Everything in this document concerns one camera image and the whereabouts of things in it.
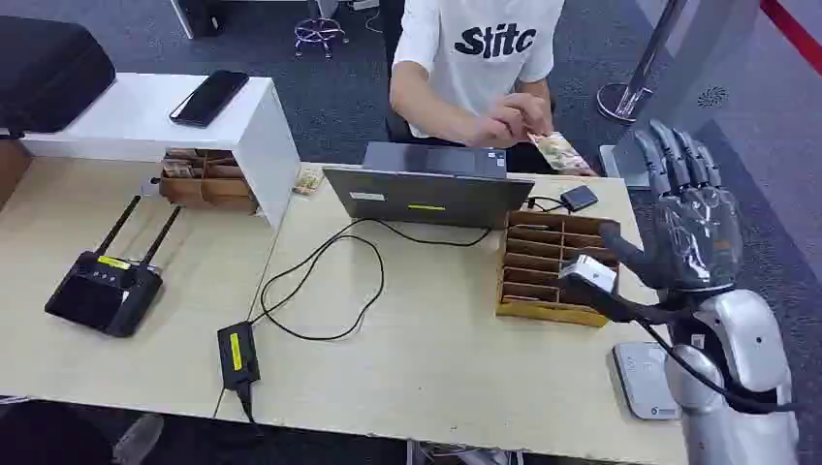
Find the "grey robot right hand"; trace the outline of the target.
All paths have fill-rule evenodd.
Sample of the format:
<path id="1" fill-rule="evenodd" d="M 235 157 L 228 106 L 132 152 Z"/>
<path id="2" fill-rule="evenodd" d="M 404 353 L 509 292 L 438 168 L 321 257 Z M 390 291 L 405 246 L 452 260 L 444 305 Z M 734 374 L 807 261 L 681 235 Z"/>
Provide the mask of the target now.
<path id="1" fill-rule="evenodd" d="M 733 287 L 743 258 L 738 203 L 710 151 L 689 133 L 657 119 L 634 138 L 655 195 L 654 248 L 643 251 L 630 244 L 614 222 L 599 227 L 606 248 L 653 289 Z"/>

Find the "person's left hand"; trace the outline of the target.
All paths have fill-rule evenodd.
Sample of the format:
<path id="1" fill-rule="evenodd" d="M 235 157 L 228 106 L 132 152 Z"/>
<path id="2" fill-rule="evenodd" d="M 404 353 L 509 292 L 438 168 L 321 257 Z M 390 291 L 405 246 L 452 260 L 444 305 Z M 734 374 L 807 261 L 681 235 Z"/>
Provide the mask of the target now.
<path id="1" fill-rule="evenodd" d="M 550 104 L 528 93 L 503 97 L 496 105 L 493 118 L 503 123 L 515 139 L 524 140 L 528 135 L 547 136 L 553 132 Z"/>

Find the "person's right hand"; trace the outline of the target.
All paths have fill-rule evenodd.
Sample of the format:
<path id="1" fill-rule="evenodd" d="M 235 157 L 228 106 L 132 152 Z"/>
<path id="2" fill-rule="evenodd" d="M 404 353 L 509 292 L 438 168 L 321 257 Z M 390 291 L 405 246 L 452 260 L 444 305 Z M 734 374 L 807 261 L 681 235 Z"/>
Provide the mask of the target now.
<path id="1" fill-rule="evenodd" d="M 461 141 L 467 146 L 509 148 L 526 138 L 522 113 L 501 107 L 469 119 Z"/>

